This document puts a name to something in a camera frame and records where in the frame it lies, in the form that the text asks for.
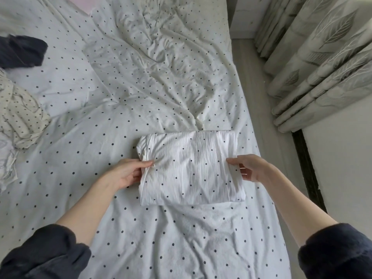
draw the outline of polka dot duvet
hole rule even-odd
[[[226,0],[2,0],[23,34],[48,43],[43,65],[8,71],[52,117],[0,195],[0,258],[55,222],[150,133],[234,130],[259,154],[235,66]],[[117,192],[80,278],[290,278],[275,207],[243,182],[244,202],[141,206]]]

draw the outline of floor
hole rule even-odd
[[[253,40],[232,40],[232,53],[261,156],[279,168],[301,192],[307,195],[292,135],[278,132],[273,125],[274,116],[271,109],[275,106],[276,99],[266,93],[270,77],[263,72],[264,61],[258,57]],[[292,278],[305,278],[297,261],[298,247],[280,216],[279,221],[291,261]]]

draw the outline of dark sleeve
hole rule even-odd
[[[1,263],[0,278],[77,279],[90,255],[89,247],[77,244],[70,229],[51,224],[8,253]]]
[[[298,252],[308,279],[372,279],[372,241],[350,224],[339,223],[312,235]]]

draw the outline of pink fabric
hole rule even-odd
[[[97,5],[99,0],[69,0],[74,3],[79,9],[87,14],[90,14],[92,9]]]

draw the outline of white wall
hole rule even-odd
[[[372,239],[372,96],[303,132],[328,213]]]
[[[231,39],[254,38],[271,0],[237,0],[230,26]]]

